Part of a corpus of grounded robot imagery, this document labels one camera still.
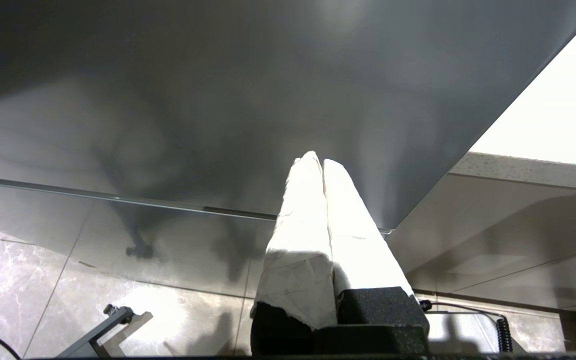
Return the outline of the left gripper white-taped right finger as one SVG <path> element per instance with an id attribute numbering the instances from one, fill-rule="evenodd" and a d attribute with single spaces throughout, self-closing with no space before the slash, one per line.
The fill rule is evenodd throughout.
<path id="1" fill-rule="evenodd" d="M 323 182 L 338 323 L 429 331 L 410 282 L 348 171 L 325 159 Z"/>

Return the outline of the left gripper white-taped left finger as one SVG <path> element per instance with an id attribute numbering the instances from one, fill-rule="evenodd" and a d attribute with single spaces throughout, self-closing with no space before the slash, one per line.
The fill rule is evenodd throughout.
<path id="1" fill-rule="evenodd" d="M 311 354 L 315 334 L 338 325 L 323 169 L 314 151 L 289 169 L 251 319 L 254 356 Z"/>

